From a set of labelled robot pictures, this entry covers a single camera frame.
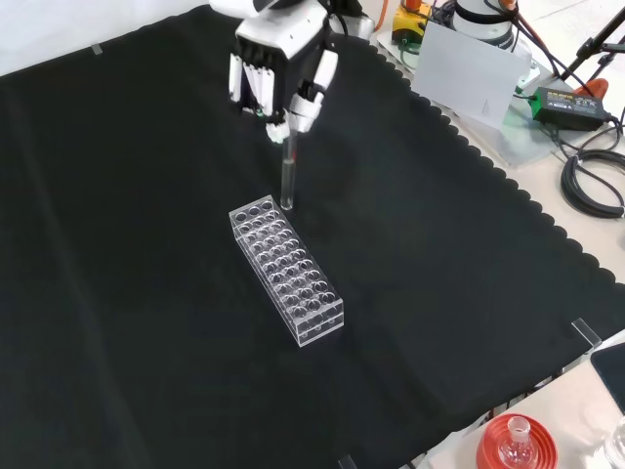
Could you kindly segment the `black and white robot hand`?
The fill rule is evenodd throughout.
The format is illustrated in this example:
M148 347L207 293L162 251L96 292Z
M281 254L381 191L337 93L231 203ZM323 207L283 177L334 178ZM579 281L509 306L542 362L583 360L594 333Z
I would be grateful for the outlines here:
M284 143L318 118L339 56L330 44L329 12L317 1L250 2L229 56L229 100L265 122Z

